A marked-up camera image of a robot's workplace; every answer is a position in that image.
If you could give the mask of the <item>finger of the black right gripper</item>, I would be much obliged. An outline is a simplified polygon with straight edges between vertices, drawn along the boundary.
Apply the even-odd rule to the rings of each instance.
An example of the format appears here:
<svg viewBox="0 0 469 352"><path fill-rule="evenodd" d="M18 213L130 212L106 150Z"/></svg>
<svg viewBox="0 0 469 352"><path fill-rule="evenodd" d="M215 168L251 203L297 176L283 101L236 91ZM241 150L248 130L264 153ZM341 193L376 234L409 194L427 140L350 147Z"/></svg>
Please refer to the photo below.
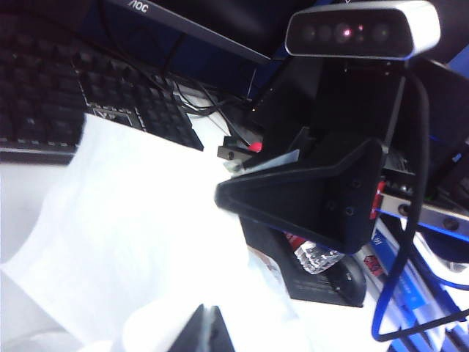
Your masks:
<svg viewBox="0 0 469 352"><path fill-rule="evenodd" d="M226 161L230 172L256 172L299 161L315 144L306 126L274 126L261 142L241 146L233 137L225 137L218 157Z"/></svg>

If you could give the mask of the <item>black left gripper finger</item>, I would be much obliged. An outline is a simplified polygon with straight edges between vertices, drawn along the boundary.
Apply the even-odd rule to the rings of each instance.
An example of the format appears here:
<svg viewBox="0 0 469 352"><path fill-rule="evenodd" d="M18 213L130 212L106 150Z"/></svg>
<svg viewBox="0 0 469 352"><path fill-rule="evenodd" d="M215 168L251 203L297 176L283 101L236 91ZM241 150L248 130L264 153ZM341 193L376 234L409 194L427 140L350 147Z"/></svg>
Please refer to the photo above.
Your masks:
<svg viewBox="0 0 469 352"><path fill-rule="evenodd" d="M171 350L234 352L219 307L200 304L173 342Z"/></svg>

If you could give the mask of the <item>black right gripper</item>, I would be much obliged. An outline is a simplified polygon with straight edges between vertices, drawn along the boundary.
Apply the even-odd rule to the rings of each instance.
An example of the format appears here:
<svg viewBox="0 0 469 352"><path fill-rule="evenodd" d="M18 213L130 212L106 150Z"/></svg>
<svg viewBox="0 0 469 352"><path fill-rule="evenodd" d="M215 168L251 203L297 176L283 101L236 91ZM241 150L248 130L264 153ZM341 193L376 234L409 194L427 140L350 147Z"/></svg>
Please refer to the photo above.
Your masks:
<svg viewBox="0 0 469 352"><path fill-rule="evenodd" d="M468 207L468 78L432 59L411 68L429 96L429 186ZM414 158L416 91L398 62L292 57L256 101L256 123L346 131L303 160L219 183L218 207L345 254L369 242L383 167L381 139Z"/></svg>

